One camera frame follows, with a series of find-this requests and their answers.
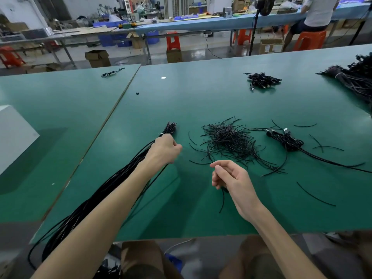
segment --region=white shirt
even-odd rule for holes
[[[305,24],[307,26],[326,26],[331,22],[334,5],[340,0],[305,0],[304,6],[310,7]]]

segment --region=white sticker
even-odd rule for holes
[[[273,52],[280,53],[282,51],[283,45],[273,45]]]

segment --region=hand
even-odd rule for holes
[[[155,174],[164,165],[173,163],[181,151],[182,146],[176,143],[172,135],[164,134],[155,139],[155,142],[147,152],[144,162],[152,173]]]
[[[219,190],[226,187],[241,217],[252,223],[257,210],[263,207],[257,197],[248,172],[230,160],[215,161],[212,186]]]

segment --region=green table surface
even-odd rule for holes
[[[146,192],[122,226],[116,240],[201,237],[256,233],[237,213],[229,195],[222,212],[222,193],[211,186],[212,168],[193,150],[191,138],[201,144],[202,125],[235,116],[247,127],[270,127],[271,119],[288,127],[304,149],[343,164],[366,162],[372,170],[372,120],[365,103],[336,80],[316,72],[372,45],[289,52],[241,58],[143,66],[81,163],[70,185],[41,226],[35,241],[70,214],[114,172],[125,166],[167,121],[177,122],[175,139],[183,151]],[[265,91],[249,89],[244,72],[261,72],[283,79]],[[311,125],[299,128],[293,125]],[[317,143],[344,149],[312,149]],[[285,151],[264,132],[252,132],[261,156],[281,164]],[[260,177],[268,170],[249,164],[248,172],[263,204],[288,232],[337,231],[372,228],[372,175],[289,154],[288,174]],[[306,194],[299,182],[324,204]]]
[[[0,77],[10,104],[40,137],[0,175],[0,223],[41,220],[66,186],[140,65]]]

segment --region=person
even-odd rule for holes
[[[331,22],[333,11],[337,8],[340,0],[305,0],[301,8],[301,14],[307,12],[304,20],[292,25],[284,40],[283,51],[292,41],[293,35],[301,32],[318,32],[327,28]]]
[[[157,138],[133,173],[77,225],[31,278],[93,278],[146,183],[181,150],[170,134]],[[244,241],[235,260],[221,271],[221,279],[248,278],[249,272],[260,271],[262,278],[325,278],[260,202],[246,170],[230,160],[210,165],[212,186],[228,189],[238,213],[261,236]],[[256,267],[250,271],[252,262]],[[183,278],[154,241],[124,242],[121,264],[123,279]]]

